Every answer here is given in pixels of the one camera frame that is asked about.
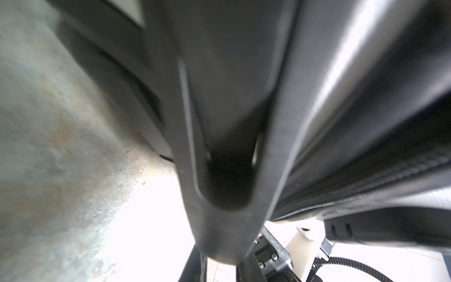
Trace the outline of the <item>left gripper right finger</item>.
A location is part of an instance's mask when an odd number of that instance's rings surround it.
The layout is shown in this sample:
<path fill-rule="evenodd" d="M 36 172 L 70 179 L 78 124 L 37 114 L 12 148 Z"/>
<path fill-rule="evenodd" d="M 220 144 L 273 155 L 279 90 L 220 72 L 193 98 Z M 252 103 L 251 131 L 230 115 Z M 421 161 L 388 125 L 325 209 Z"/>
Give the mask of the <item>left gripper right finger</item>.
<path fill-rule="evenodd" d="M 237 281 L 238 282 L 267 282 L 265 275 L 258 266 L 258 261 L 254 253 L 250 253 L 237 266 Z"/>

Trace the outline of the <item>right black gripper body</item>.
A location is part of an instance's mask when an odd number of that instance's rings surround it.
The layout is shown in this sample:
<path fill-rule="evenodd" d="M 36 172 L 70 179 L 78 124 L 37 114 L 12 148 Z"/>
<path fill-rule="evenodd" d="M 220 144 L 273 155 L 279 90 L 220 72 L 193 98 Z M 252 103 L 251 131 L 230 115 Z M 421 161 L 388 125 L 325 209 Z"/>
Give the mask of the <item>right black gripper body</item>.
<path fill-rule="evenodd" d="M 263 226 L 253 245 L 253 255 L 266 282 L 300 282 L 288 251 Z"/>

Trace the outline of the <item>black suitcase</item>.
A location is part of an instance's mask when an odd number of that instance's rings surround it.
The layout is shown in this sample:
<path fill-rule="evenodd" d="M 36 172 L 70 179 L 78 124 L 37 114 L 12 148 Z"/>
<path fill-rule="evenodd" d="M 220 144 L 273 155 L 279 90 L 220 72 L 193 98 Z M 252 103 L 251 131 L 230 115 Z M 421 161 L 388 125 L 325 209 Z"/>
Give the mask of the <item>black suitcase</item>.
<path fill-rule="evenodd" d="M 449 1 L 52 1 L 72 53 L 177 169 L 197 247 L 266 221 L 450 248 Z"/>

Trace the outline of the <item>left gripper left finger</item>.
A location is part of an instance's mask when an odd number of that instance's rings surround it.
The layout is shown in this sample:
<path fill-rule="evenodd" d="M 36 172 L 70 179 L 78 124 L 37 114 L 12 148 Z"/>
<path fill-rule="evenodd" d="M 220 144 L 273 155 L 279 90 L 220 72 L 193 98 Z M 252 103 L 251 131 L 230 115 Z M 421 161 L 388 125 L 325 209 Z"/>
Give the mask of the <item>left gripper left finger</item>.
<path fill-rule="evenodd" d="M 194 245 L 179 282 L 206 282 L 206 256 Z"/>

